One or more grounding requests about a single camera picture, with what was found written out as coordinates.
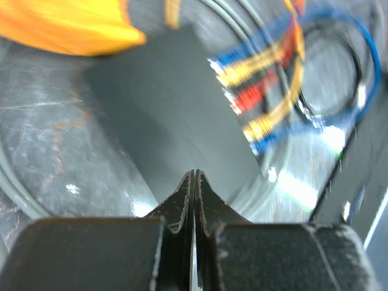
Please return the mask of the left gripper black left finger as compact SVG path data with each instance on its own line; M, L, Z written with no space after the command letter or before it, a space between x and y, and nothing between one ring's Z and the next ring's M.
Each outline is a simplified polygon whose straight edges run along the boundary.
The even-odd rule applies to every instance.
M2 290L190 290L193 190L143 218L47 218L26 227L1 270Z

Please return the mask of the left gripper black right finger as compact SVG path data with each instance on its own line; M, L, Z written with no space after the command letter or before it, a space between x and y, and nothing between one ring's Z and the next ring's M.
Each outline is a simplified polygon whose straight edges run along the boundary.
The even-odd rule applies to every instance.
M203 290L380 290L346 224L254 224L195 174L198 284Z

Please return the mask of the black network switch box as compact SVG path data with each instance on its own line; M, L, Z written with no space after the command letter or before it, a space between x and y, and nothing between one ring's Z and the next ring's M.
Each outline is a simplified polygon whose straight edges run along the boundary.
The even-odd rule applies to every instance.
M191 170L225 199L261 173L192 26L153 36L84 76L157 200Z

